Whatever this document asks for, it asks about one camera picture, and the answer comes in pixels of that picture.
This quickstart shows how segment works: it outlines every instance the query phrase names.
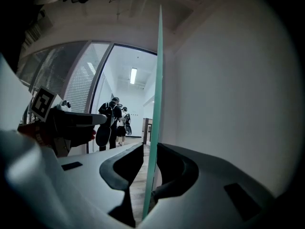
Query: black slot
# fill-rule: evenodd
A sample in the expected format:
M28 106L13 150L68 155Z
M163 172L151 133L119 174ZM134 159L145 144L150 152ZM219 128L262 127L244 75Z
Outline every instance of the black slot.
M262 210L239 184L226 185L224 189L244 221L251 219Z
M66 171L66 170L71 170L71 169L74 169L74 168L77 168L80 166L82 166L82 164L80 162L73 162L73 163L62 165L61 167L64 171Z
M143 143L137 144L107 160L100 166L100 175L112 189L125 192L120 206L108 214L128 226L135 227L132 214L129 186L143 164Z
M158 143L157 164L162 175L162 185L154 192L155 202L160 198L181 196L199 176L199 168L194 161L161 143Z

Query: person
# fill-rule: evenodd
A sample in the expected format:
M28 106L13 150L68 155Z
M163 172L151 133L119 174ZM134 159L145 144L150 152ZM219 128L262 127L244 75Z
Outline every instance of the person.
M113 112L113 117L114 117L114 122L111 124L111 134L110 134L110 138L109 138L109 145L110 145L110 149L115 148L115 140L116 140L116 132L117 132L117 121L121 121L122 120L122 112L120 107L118 106L120 100L118 97L114 97L109 103L104 103L102 104L102 106L99 108L99 113L102 114L103 110L107 109L107 105L109 105L112 109ZM100 147L100 151L104 151L106 150L106 146L101 146Z
M122 109L122 120L118 121L118 130L117 130L117 138L116 138L118 146L124 146L125 136L126 136L124 118L126 115L127 115L127 107L124 107Z

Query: black shorts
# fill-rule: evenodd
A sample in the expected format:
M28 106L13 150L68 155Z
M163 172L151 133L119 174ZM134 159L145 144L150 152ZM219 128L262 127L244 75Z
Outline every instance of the black shorts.
M126 130L124 126L119 126L116 132L117 136L126 136Z

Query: fluorescent light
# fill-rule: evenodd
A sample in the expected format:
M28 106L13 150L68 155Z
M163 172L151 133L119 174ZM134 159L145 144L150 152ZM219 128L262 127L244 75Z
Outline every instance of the fluorescent light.
M132 68L132 74L130 76L130 84L134 84L136 74L137 74L137 69Z

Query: white wall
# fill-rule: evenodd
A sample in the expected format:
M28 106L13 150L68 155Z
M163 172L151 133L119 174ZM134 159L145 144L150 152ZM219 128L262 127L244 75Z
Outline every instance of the white wall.
M111 87L108 84L107 78L105 78L101 94L100 94L100 99L99 99L99 104L98 108L100 108L105 102L108 102L111 100L111 94L113 94Z
M166 68L162 140L177 107L178 146L224 158L283 193L301 152L304 93L295 50L271 9L224 0ZM167 71L175 68L177 105L169 108Z
M77 147L72 147L70 152L68 153L68 156L74 156L74 155L85 155L86 154L86 145L82 144Z
M159 129L159 142L171 145L177 144L178 128L178 91L177 66L175 57L163 59L162 103Z
M118 84L118 72L113 70L115 69L115 66L115 59L113 57L108 57L102 71L114 96L116 94L116 87Z
M129 83L118 82L117 96L120 103L127 107L127 112L130 114L132 136L142 136L143 89Z
M175 35L164 30L164 47L171 45ZM157 51L158 24L138 26L134 22L130 25L109 23L106 21L78 21L72 25L53 27L38 41L34 42L21 57L41 49L66 42L96 40L104 42L118 42L135 47Z
M157 66L154 67L144 87L144 102L143 102L144 106L149 104L154 99L154 90L156 87L156 74L157 74Z
M152 119L153 118L152 116L153 116L153 102L150 102L146 106L144 106L143 118Z

